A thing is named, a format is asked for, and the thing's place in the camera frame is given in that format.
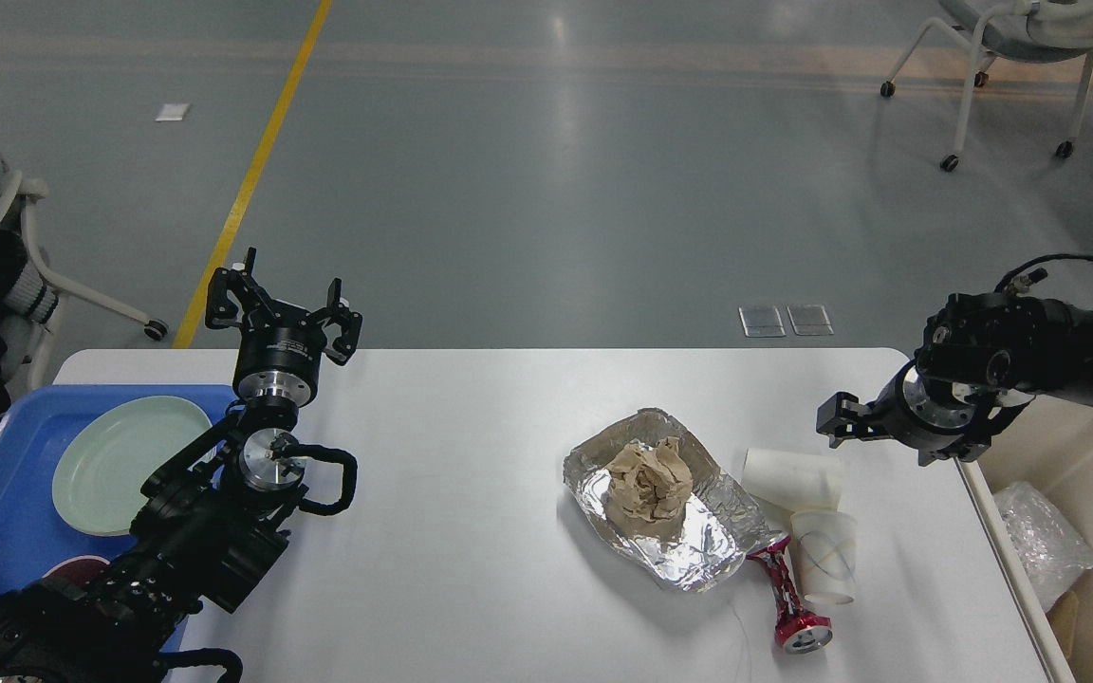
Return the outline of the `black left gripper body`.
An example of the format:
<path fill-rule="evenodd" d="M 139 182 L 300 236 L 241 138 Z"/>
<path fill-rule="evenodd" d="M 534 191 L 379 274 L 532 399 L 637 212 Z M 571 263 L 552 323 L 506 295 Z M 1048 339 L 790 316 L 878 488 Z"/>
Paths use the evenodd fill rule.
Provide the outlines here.
<path fill-rule="evenodd" d="M 312 311 L 277 302 L 277 311 L 243 313 L 232 389 L 240 399 L 273 395 L 306 407 L 320 388 L 326 348 L 322 323 Z"/>

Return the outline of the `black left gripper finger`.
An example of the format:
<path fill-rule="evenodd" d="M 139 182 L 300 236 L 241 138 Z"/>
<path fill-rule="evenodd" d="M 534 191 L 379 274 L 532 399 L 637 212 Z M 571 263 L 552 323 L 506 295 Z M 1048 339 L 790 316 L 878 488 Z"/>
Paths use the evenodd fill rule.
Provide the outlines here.
<path fill-rule="evenodd" d="M 343 297 L 343 281 L 334 278 L 324 306 L 309 314 L 312 349 L 334 366 L 346 366 L 357 351 L 360 333 L 361 314 L 352 310 Z"/>
<path fill-rule="evenodd" d="M 256 330 L 278 323 L 277 303 L 254 276 L 256 247 L 242 263 L 216 268 L 207 288 L 204 325 L 211 330 Z"/>

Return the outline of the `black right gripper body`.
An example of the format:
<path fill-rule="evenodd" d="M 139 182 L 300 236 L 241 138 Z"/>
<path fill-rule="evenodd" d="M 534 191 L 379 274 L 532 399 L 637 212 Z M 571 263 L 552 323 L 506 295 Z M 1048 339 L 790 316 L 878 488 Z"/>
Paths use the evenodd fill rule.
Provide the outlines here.
<path fill-rule="evenodd" d="M 957 399 L 953 385 L 924 378 L 910 361 L 875 399 L 875 425 L 917 451 L 918 464 L 972 463 L 1018 419 L 1016 407 L 999 407 L 997 395 Z"/>

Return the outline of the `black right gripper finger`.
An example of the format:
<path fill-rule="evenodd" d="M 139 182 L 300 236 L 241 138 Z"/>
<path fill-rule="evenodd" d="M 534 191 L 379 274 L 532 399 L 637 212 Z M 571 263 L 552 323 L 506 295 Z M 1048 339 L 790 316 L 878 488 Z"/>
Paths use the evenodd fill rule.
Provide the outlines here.
<path fill-rule="evenodd" d="M 859 402 L 855 395 L 836 393 L 816 408 L 816 433 L 827 437 L 828 449 L 845 441 L 877 441 L 889 438 L 881 424 L 875 401 Z"/>

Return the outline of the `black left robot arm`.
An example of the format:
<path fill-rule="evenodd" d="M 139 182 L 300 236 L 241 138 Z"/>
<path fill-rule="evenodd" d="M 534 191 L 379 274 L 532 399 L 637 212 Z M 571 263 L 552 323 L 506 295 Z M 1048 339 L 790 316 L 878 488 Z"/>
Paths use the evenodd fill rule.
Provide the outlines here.
<path fill-rule="evenodd" d="M 218 268 L 207 288 L 207 327 L 240 332 L 234 400 L 140 484 L 133 547 L 83 586 L 42 578 L 0 596 L 0 680 L 160 682 L 212 666 L 238 682 L 238 653 L 166 652 L 165 643 L 205 602 L 240 607 L 285 553 L 292 513 L 350 507 L 356 458 L 292 429 L 318 393 L 324 360 L 343 366 L 355 354 L 361 314 L 339 278 L 315 311 L 270 297 L 255 258 L 249 249 L 242 264 Z"/>

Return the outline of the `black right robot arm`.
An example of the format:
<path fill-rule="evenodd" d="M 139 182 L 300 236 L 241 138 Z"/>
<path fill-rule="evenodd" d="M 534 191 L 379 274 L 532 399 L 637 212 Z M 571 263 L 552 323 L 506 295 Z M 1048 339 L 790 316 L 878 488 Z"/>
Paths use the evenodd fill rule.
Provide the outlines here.
<path fill-rule="evenodd" d="M 1093 310 L 1029 294 L 1059 260 L 1031 259 L 988 293 L 951 294 L 875 399 L 833 395 L 816 408 L 816 433 L 832 447 L 900 441 L 920 466 L 973 462 L 1041 395 L 1093 408 Z"/>

